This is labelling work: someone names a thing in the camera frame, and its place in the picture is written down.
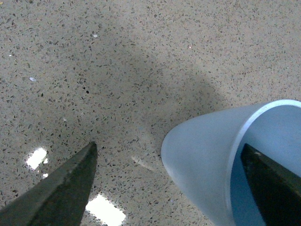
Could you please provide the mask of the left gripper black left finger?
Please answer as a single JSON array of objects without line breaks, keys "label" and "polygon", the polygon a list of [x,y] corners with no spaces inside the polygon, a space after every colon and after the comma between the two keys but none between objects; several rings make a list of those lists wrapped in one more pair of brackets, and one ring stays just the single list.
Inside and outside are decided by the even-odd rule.
[{"label": "left gripper black left finger", "polygon": [[97,165],[89,143],[44,180],[0,211],[2,226],[79,226]]}]

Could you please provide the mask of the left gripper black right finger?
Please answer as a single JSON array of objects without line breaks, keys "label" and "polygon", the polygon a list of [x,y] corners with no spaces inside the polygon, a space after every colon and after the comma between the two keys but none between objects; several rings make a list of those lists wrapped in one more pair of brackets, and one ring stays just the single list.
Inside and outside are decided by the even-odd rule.
[{"label": "left gripper black right finger", "polygon": [[249,144],[240,159],[265,225],[299,226],[301,178]]}]

